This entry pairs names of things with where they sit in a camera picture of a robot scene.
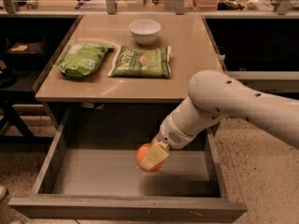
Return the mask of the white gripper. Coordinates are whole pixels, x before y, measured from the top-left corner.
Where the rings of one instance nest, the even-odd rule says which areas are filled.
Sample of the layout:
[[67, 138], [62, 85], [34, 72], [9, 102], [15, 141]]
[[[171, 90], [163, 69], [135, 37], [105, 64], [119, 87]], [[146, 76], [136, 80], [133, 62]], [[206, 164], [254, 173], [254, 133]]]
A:
[[152, 139], [148, 153], [143, 158], [141, 166], [149, 172], [152, 167], [169, 156], [169, 148], [182, 149], [193, 139], [194, 135], [187, 135], [174, 122], [171, 115], [168, 115], [160, 125], [159, 132]]

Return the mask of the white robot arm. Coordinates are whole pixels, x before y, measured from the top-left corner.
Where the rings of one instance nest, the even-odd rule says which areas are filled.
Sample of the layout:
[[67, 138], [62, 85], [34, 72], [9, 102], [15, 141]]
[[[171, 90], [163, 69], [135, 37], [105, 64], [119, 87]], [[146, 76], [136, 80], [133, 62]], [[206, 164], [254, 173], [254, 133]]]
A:
[[197, 134], [231, 116], [299, 147], [299, 102], [256, 91], [214, 70], [196, 73], [188, 84], [188, 96], [162, 122], [151, 143], [136, 154], [140, 169], [160, 167], [171, 149], [186, 147]]

